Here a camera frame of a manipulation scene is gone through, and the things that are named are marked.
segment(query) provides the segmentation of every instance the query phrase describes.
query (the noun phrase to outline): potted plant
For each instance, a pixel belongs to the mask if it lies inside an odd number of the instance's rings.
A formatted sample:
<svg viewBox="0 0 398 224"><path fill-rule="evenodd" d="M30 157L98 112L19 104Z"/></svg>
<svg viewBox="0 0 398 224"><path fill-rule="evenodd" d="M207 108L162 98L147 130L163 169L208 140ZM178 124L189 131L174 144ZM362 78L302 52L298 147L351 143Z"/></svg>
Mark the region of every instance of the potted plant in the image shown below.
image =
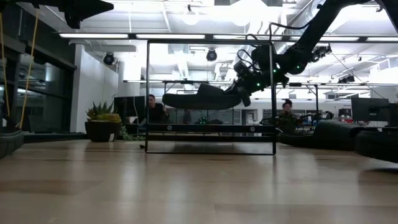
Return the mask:
<svg viewBox="0 0 398 224"><path fill-rule="evenodd" d="M112 110L113 103L107 107L106 102L103 106L101 103L87 111L87 122L85 123L88 138L93 142L111 142L119 137L121 129L121 119L116 113L116 109Z"/></svg>

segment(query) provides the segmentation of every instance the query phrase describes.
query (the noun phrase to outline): yellow cable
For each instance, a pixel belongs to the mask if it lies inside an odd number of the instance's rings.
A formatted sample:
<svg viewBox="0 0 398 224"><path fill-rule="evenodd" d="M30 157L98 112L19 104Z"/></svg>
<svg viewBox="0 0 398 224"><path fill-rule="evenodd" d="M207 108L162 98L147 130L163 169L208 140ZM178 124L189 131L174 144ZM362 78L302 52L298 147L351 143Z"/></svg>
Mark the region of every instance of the yellow cable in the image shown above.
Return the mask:
<svg viewBox="0 0 398 224"><path fill-rule="evenodd" d="M6 93L7 113L10 116L10 104L8 102L7 75L6 75L6 56L4 55L4 39L2 35L2 13L0 12L0 35L1 35L1 55L2 55L2 73L4 74L4 92Z"/></svg>
<svg viewBox="0 0 398 224"><path fill-rule="evenodd" d="M36 9L36 23L35 23L35 29L33 31L33 42L32 42L32 51L30 52L30 64L29 64L29 71L27 72L27 80L26 80L26 87L25 87L25 99L24 99L24 105L22 107L22 116L21 116L21 122L19 123L19 129L22 129L22 124L24 123L24 115L25 115L25 107L26 107L26 101L27 101L27 88L29 86L29 77L30 77L30 71L32 70L32 63L33 63L33 52L35 49L35 43L36 43L36 32L37 32L37 23L39 21L39 10Z"/></svg>

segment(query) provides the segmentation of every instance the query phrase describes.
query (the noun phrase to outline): ceiling light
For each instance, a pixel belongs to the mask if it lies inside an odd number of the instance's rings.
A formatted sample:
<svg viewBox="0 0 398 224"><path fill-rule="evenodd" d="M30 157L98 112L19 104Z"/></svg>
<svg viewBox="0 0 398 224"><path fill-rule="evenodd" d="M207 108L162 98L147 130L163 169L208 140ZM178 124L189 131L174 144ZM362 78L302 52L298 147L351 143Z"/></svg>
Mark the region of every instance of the ceiling light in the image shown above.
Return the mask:
<svg viewBox="0 0 398 224"><path fill-rule="evenodd" d="M199 13L193 10L187 10L183 17L184 23L188 25L195 25L199 21Z"/></svg>
<svg viewBox="0 0 398 224"><path fill-rule="evenodd" d="M292 36L290 37L289 40L299 40L301 36ZM338 41L357 41L359 37L337 37L337 36L332 36L332 37L322 37L320 41L323 42L338 42Z"/></svg>
<svg viewBox="0 0 398 224"><path fill-rule="evenodd" d="M398 42L398 37L368 37L366 41Z"/></svg>
<svg viewBox="0 0 398 224"><path fill-rule="evenodd" d="M200 51L206 51L206 47L203 46L189 46L189 50L200 50Z"/></svg>
<svg viewBox="0 0 398 224"><path fill-rule="evenodd" d="M204 39L198 34L137 34L138 39Z"/></svg>
<svg viewBox="0 0 398 224"><path fill-rule="evenodd" d="M232 82L228 82L228 81L210 81L209 84L232 84Z"/></svg>
<svg viewBox="0 0 398 224"><path fill-rule="evenodd" d="M124 82L128 82L128 83L147 83L146 80L125 80ZM149 83L163 83L163 81L161 80L150 80L148 81Z"/></svg>
<svg viewBox="0 0 398 224"><path fill-rule="evenodd" d="M295 42L286 42L286 44L287 44L288 46L292 46L292 45L295 44ZM317 47L328 47L328 46L329 46L328 43L317 43Z"/></svg>
<svg viewBox="0 0 398 224"><path fill-rule="evenodd" d="M359 37L322 37L320 41L357 41Z"/></svg>
<svg viewBox="0 0 398 224"><path fill-rule="evenodd" d="M269 40L268 35L256 35L259 40ZM216 40L246 40L246 35L214 35L214 39ZM253 37L248 36L248 40L254 40ZM273 36L272 40L282 40L281 36Z"/></svg>
<svg viewBox="0 0 398 224"><path fill-rule="evenodd" d="M71 39L127 39L128 34L60 34L62 38Z"/></svg>

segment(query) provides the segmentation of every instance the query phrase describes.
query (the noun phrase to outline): wooden floor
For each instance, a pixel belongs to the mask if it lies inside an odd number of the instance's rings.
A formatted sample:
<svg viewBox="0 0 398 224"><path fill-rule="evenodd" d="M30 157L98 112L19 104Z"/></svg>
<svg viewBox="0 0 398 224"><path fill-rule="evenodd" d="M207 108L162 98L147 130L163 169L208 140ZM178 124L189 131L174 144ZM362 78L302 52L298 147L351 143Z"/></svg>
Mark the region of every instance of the wooden floor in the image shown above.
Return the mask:
<svg viewBox="0 0 398 224"><path fill-rule="evenodd" d="M397 222L398 165L352 152L165 155L70 141L26 144L0 161L1 224Z"/></svg>

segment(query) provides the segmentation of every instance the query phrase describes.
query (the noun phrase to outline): black robotic arm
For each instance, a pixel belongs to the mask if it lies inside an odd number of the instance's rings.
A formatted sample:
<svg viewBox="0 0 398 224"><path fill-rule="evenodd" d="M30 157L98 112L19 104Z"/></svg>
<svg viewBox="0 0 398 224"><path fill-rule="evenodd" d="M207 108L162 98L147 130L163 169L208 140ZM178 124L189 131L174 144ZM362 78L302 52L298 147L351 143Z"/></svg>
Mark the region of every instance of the black robotic arm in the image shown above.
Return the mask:
<svg viewBox="0 0 398 224"><path fill-rule="evenodd" d="M225 91L226 94L239 94L244 105L250 105L251 93L263 91L271 85L271 72L274 74L274 83L282 83L285 87L289 79L285 74L297 75L305 70L313 58L312 51L320 41L327 29L336 19L340 11L356 4L364 4L370 0L326 0L323 5L318 5L319 12L308 23L307 29L301 38L282 55L272 49L272 71L270 67L270 47L260 45L251 53L253 64L247 66L242 61L234 69L238 79ZM398 1L376 0L385 9L391 22L398 31Z"/></svg>

